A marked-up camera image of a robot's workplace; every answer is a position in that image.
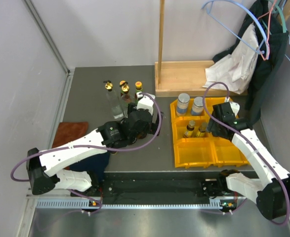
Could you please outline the yellow label brown cap bottle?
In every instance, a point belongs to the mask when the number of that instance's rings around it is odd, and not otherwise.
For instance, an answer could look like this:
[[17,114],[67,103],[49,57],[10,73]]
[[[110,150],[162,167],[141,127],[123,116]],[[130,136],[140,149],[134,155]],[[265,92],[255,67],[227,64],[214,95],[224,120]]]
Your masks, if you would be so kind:
[[207,132],[207,122],[202,122],[201,125],[199,126],[197,132],[196,132],[196,137],[197,138],[202,138],[205,136],[206,132]]

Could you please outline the silver lid spice jar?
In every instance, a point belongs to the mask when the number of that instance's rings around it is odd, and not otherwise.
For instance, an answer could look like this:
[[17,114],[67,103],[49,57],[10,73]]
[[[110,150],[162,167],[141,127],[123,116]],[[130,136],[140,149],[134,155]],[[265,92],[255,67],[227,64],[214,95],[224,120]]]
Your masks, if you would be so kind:
[[190,114],[192,116],[200,116],[204,110],[203,97],[196,97],[193,101]]
[[185,116],[188,110],[190,96],[187,93],[181,93],[177,99],[176,114],[178,117]]

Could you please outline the clear bottle gold pourer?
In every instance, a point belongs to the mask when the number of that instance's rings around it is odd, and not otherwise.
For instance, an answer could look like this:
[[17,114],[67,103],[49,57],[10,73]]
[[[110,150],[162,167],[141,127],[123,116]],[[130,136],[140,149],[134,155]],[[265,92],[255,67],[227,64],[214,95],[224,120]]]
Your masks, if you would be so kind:
[[112,111],[114,119],[122,119],[124,117],[124,112],[119,101],[119,97],[114,90],[114,86],[110,80],[103,81],[105,83],[105,88],[107,90],[107,99]]

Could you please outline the small brown cap bottle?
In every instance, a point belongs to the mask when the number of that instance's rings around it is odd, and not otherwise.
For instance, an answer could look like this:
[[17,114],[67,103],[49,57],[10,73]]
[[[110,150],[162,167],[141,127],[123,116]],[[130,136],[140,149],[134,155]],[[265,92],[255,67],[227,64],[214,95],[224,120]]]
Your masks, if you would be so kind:
[[194,133],[194,129],[195,129],[195,121],[194,120],[190,120],[189,123],[186,126],[186,131],[183,134],[184,138],[191,138],[193,133]]

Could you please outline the red lid jar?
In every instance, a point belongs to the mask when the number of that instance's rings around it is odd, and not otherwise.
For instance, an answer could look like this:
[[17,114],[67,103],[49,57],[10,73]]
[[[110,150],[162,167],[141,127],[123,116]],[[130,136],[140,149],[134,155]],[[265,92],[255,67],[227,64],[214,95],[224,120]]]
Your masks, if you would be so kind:
[[138,134],[137,139],[144,139],[146,136],[147,136],[146,133],[140,133]]

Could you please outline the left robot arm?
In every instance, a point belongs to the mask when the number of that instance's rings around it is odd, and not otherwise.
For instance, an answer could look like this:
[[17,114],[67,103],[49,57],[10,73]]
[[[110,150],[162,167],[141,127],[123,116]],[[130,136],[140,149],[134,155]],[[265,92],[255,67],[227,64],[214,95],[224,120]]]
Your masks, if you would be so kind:
[[122,151],[148,134],[157,136],[162,114],[153,122],[155,96],[139,92],[137,104],[130,103],[128,115],[120,121],[109,121],[89,134],[55,149],[31,149],[27,172],[32,194],[42,195],[54,189],[74,190],[93,196],[99,185],[91,171],[71,171],[67,167],[107,151]]

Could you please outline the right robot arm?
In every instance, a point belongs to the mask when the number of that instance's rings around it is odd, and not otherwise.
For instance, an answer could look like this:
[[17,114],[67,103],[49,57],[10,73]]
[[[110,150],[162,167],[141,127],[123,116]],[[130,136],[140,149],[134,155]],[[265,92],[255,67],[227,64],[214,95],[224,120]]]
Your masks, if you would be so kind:
[[238,118],[239,104],[225,100],[213,105],[207,131],[230,141],[258,176],[254,181],[237,170],[223,170],[217,178],[222,195],[237,192],[254,202],[268,220],[290,217],[290,172],[283,168],[259,140],[246,118]]

